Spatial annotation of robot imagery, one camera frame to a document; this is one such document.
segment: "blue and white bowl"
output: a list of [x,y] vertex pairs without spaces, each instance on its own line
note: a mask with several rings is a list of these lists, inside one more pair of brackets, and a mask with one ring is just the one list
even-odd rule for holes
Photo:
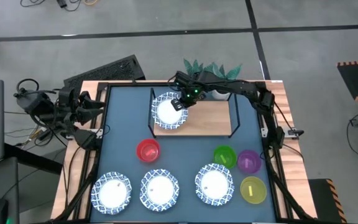
[[115,215],[123,211],[131,200],[131,182],[118,173],[108,172],[97,180],[91,191],[91,203],[103,214]]
[[150,170],[140,185],[140,201],[155,212],[162,212],[176,204],[179,196],[178,180],[165,169]]
[[198,171],[195,183],[197,196],[208,205],[221,206],[233,197],[233,178],[221,164],[205,165]]
[[166,92],[152,102],[152,116],[154,122],[163,129],[179,128],[187,119],[188,110],[184,108],[175,111],[171,104],[173,99],[179,99],[179,94],[174,92]]

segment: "blue patterned rim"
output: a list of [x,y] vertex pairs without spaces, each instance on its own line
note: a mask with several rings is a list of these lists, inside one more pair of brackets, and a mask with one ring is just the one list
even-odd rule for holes
[[[219,171],[220,173],[224,174],[227,179],[227,192],[226,194],[221,198],[209,198],[207,195],[204,194],[203,189],[201,188],[201,179],[203,176],[212,170]],[[220,206],[224,205],[225,203],[228,203],[230,199],[233,197],[234,192],[234,184],[233,184],[233,178],[230,174],[230,171],[224,166],[220,164],[207,164],[203,168],[201,168],[200,171],[198,171],[195,179],[196,183],[196,194],[197,196],[205,203],[213,206]]]
[[[127,188],[127,196],[124,203],[122,203],[120,206],[115,208],[105,207],[100,201],[100,197],[99,197],[99,192],[102,186],[111,180],[120,180],[123,184],[125,184]],[[99,180],[97,180],[94,183],[91,191],[91,203],[93,207],[97,209],[99,212],[103,214],[115,215],[121,212],[122,210],[124,210],[125,207],[127,207],[129,201],[131,200],[131,191],[132,191],[131,182],[126,176],[118,172],[108,172],[107,174],[103,174],[99,178]]]
[[[149,196],[147,195],[147,186],[149,185],[150,181],[154,177],[158,176],[164,176],[168,177],[173,184],[173,195],[171,200],[168,203],[164,203],[162,205],[153,203]],[[150,170],[148,173],[146,173],[142,179],[142,183],[140,185],[140,201],[143,203],[143,205],[155,212],[162,212],[167,210],[168,208],[174,206],[177,202],[179,196],[179,183],[178,180],[169,173],[169,171],[165,169],[158,169],[158,170]]]
[[173,100],[173,99],[179,99],[179,94],[174,92],[166,92],[160,96],[158,96],[156,99],[153,100],[152,103],[152,116],[154,118],[154,122],[157,123],[161,128],[163,129],[176,129],[179,128],[187,119],[188,116],[188,110],[187,108],[184,108],[181,110],[181,116],[179,121],[177,121],[174,124],[166,124],[163,121],[160,120],[157,116],[157,108],[159,104],[165,100]]

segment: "artificial plant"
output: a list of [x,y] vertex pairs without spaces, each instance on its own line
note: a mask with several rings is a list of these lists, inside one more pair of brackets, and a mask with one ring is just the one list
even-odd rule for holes
[[215,74],[219,78],[225,78],[227,80],[235,80],[237,76],[240,74],[241,66],[239,65],[236,68],[233,68],[228,73],[224,72],[224,67],[221,65],[220,68],[218,68],[218,65],[215,64],[215,62],[211,63],[210,65],[203,67],[203,63],[201,65],[198,65],[198,61],[195,60],[193,62],[193,65],[186,59],[183,59],[183,63],[185,64],[187,74],[191,77],[194,77],[194,75],[198,72],[207,71]]

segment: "blue table surface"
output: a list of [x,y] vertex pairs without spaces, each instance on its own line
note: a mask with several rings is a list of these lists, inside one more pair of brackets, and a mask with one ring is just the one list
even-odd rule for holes
[[[247,98],[238,96],[241,126],[232,138],[224,136],[202,137],[157,137],[161,155],[157,161],[147,164],[136,156],[136,146],[141,140],[152,138],[147,127],[150,88],[148,86],[112,87],[106,115],[106,124],[111,128],[103,137],[98,177],[107,172],[126,175],[132,185],[132,199],[124,211],[117,215],[104,215],[92,208],[91,222],[274,222],[272,196],[266,165],[252,174],[264,181],[267,197],[261,204],[246,202],[240,193],[243,174],[237,167],[230,170],[235,185],[233,198],[227,204],[213,207],[202,202],[196,195],[195,176],[206,164],[212,163],[213,151],[218,145],[229,145],[236,153],[249,149],[260,154],[262,142],[257,113]],[[168,87],[154,87],[156,96]],[[236,113],[234,97],[229,101],[232,129],[235,128]],[[140,181],[150,169],[166,169],[179,182],[177,203],[165,212],[153,212],[145,208],[139,199]]]

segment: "concrete floor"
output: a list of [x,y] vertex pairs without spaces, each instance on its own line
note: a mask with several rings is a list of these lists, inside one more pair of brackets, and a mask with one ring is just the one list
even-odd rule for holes
[[[258,27],[358,25],[354,0],[255,0],[252,6]],[[99,0],[76,12],[52,0],[28,8],[19,0],[0,0],[0,37],[227,28],[250,28],[243,0]],[[260,38],[271,79],[284,81],[296,127],[306,131],[300,145],[308,177],[332,179],[348,221],[358,223],[358,156],[346,142],[346,124],[358,103],[336,69],[337,62],[358,60],[358,29],[269,32]],[[59,88],[68,77],[131,54],[149,80],[184,70],[183,58],[227,68],[242,63],[239,78],[263,79],[252,33],[0,42],[6,111],[21,111],[12,94],[23,78],[38,80],[41,89]],[[6,131],[34,126],[23,115],[5,119]],[[358,150],[358,129],[351,129],[350,139]],[[53,157],[61,147],[53,142],[33,152]],[[21,183],[21,223],[49,218],[57,182],[57,176],[37,172]]]

